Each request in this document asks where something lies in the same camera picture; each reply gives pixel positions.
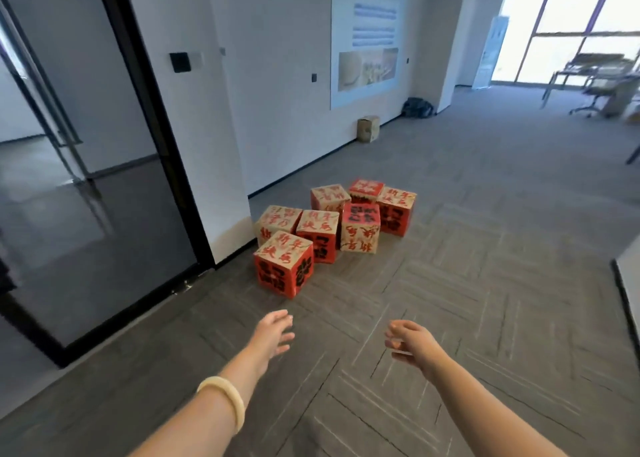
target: white wall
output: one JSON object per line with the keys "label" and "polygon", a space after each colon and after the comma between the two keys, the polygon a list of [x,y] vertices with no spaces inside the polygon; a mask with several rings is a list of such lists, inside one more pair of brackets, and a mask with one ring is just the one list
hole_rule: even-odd
{"label": "white wall", "polygon": [[640,329],[640,236],[616,260],[636,329]]}
{"label": "white wall", "polygon": [[[210,0],[131,0],[216,262],[254,238]],[[193,53],[174,73],[168,54]]]}
{"label": "white wall", "polygon": [[476,0],[427,0],[413,95],[437,112],[451,104]]}
{"label": "white wall", "polygon": [[0,61],[0,142],[44,134],[18,85]]}
{"label": "white wall", "polygon": [[467,46],[460,66],[458,84],[471,86],[476,78],[484,43],[491,29],[491,21],[500,14],[504,0],[476,0],[474,18],[469,29]]}
{"label": "white wall", "polygon": [[331,0],[211,2],[227,51],[247,194],[355,138],[362,115],[386,122],[400,114],[410,93],[423,0],[409,0],[398,88],[336,110],[330,110]]}
{"label": "white wall", "polygon": [[156,152],[102,0],[9,0],[90,172]]}

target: wall poster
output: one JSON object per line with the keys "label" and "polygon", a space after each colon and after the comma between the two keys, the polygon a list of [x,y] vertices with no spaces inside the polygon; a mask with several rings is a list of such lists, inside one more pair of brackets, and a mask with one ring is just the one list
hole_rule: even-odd
{"label": "wall poster", "polygon": [[407,0],[332,0],[331,108],[393,89]]}

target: cardboard box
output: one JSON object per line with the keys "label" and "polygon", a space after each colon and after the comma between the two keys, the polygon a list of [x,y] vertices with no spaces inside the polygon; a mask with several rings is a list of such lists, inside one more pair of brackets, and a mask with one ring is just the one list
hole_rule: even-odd
{"label": "cardboard box", "polygon": [[385,183],[356,179],[356,181],[349,187],[351,202],[355,204],[375,204],[384,187]]}
{"label": "cardboard box", "polygon": [[293,299],[314,273],[313,242],[278,231],[253,254],[260,285]]}
{"label": "cardboard box", "polygon": [[301,215],[302,210],[298,208],[269,206],[253,226],[258,246],[262,246],[276,231],[294,234]]}
{"label": "cardboard box", "polygon": [[373,142],[380,134],[380,117],[369,115],[358,120],[358,140],[360,142]]}
{"label": "cardboard box", "polygon": [[340,213],[304,210],[296,235],[314,242],[314,263],[334,263]]}
{"label": "cardboard box", "polygon": [[349,201],[351,201],[351,196],[342,185],[321,186],[311,190],[312,210],[341,213],[342,206]]}
{"label": "cardboard box", "polygon": [[376,253],[380,237],[380,206],[378,204],[344,205],[340,250]]}
{"label": "cardboard box", "polygon": [[382,189],[378,204],[383,232],[404,236],[409,228],[416,196],[415,193],[387,186]]}

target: office chair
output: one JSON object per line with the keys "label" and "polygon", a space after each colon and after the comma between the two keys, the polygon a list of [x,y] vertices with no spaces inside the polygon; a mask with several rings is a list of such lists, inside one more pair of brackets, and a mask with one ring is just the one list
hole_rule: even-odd
{"label": "office chair", "polygon": [[584,95],[593,96],[593,101],[590,105],[573,108],[569,111],[569,115],[575,112],[588,112],[587,117],[590,117],[592,112],[601,113],[602,109],[596,106],[598,99],[614,96],[620,84],[625,81],[625,75],[631,71],[633,66],[634,62],[626,58],[597,65],[593,76],[587,80],[582,90]]}

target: black bag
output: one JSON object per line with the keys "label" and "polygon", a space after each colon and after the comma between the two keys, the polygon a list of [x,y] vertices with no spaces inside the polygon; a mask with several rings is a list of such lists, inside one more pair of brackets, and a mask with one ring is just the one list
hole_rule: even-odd
{"label": "black bag", "polygon": [[435,108],[427,100],[419,97],[409,97],[402,107],[403,117],[414,119],[428,119],[435,113]]}

